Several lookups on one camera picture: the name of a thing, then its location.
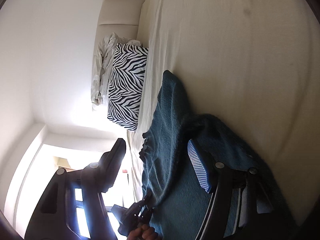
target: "silver screw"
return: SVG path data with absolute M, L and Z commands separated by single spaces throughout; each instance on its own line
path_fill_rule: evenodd
M 257 173 L 258 173 L 258 171 L 257 171 L 256 168 L 250 168 L 250 169 L 249 169 L 249 172 L 250 172 L 251 174 L 257 174 Z
M 57 174 L 58 174 L 58 175 L 61 175 L 61 174 L 63 174 L 63 173 L 64 173 L 64 169 L 58 169 L 58 170 L 57 170 Z
M 216 167 L 217 167 L 218 169 L 222 169 L 222 168 L 224 167 L 224 164 L 221 163 L 221 162 L 217 162 L 217 163 L 216 163 Z
M 99 166 L 99 163 L 90 163 L 90 168 L 97 168 Z

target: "beige upholstered headboard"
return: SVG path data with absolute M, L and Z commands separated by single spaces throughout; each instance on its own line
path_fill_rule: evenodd
M 99 42 L 113 32 L 119 37 L 137 38 L 143 2 L 144 0 L 103 0 L 94 42 L 94 54 Z

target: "zebra print pillowcase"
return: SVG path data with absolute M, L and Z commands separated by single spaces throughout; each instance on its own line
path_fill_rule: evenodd
M 116 46 L 108 88 L 108 119 L 130 131 L 138 125 L 148 49 L 131 44 Z

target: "bed sheet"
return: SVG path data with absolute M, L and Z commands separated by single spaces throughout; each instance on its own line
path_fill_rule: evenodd
M 168 69 L 196 113 L 220 118 L 264 159 L 301 224 L 320 194 L 320 26 L 306 1 L 146 0 L 137 39 L 149 54 L 128 132 L 136 198 L 142 133 Z

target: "blue blanket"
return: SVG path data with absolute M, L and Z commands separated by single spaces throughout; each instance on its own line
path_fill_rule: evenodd
M 144 194 L 147 188 L 152 190 L 148 206 L 154 207 L 154 214 L 150 223 L 164 239 L 195 239 L 208 207 L 210 195 L 200 187 L 188 157 L 190 138 L 196 138 L 203 150 L 232 169 L 257 168 L 274 208 L 283 214 L 290 228 L 295 228 L 268 166 L 218 118 L 193 114 L 182 83 L 169 71 L 163 74 L 153 121 L 143 136 L 142 190 Z M 232 232 L 235 212 L 236 201 L 232 201 L 225 236 Z

